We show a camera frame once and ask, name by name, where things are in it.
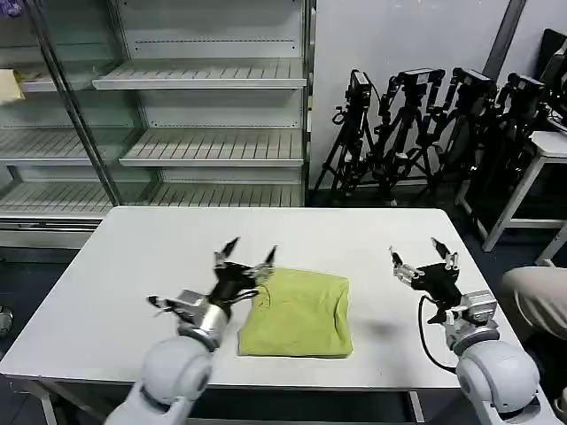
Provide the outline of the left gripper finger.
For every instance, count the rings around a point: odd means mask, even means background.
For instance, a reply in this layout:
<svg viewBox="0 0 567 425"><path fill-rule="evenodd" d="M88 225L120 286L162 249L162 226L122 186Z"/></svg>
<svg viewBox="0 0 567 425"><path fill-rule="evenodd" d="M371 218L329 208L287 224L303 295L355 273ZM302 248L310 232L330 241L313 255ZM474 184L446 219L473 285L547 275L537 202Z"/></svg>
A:
<svg viewBox="0 0 567 425"><path fill-rule="evenodd" d="M236 237L233 240L226 243L221 250L216 251L214 253L214 267L215 268L224 268L226 266L227 260L233 252L234 248L236 247L239 238Z"/></svg>
<svg viewBox="0 0 567 425"><path fill-rule="evenodd" d="M275 245L261 263L248 269L245 274L254 281L266 281L274 270L276 250Z"/></svg>

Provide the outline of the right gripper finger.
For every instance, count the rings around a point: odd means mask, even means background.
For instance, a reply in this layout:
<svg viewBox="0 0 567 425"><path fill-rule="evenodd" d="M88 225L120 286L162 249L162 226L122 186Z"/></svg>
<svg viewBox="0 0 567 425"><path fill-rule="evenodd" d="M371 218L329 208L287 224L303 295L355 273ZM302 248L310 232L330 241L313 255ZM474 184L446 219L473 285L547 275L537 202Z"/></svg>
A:
<svg viewBox="0 0 567 425"><path fill-rule="evenodd" d="M445 261L445 269L458 270L459 254L456 251L450 251L444 243L434 237L431 238L431 241L438 255Z"/></svg>
<svg viewBox="0 0 567 425"><path fill-rule="evenodd" d="M393 275L401 281L413 281L417 277L417 270L404 263L399 253L392 247L389 247L392 259Z"/></svg>

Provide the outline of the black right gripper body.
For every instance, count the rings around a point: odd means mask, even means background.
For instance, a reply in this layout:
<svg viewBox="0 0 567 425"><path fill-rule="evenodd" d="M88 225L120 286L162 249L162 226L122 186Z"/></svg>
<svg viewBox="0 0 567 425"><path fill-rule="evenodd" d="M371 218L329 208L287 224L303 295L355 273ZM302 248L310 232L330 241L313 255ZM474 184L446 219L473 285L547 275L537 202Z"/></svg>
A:
<svg viewBox="0 0 567 425"><path fill-rule="evenodd" d="M459 270L446 269L444 263L418 267L418 276L411 282L413 290L426 292L440 307L454 307L461 302L462 293L456 286Z"/></svg>

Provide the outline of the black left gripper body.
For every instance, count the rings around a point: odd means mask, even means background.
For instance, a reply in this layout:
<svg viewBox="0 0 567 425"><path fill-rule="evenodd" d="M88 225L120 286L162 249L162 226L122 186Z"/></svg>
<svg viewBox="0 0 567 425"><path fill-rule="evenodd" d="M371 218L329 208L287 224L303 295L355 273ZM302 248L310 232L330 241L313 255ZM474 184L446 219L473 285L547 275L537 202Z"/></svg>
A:
<svg viewBox="0 0 567 425"><path fill-rule="evenodd" d="M231 261L215 266L217 283L211 291L211 303L217 306L230 306L258 295L253 273L253 267Z"/></svg>

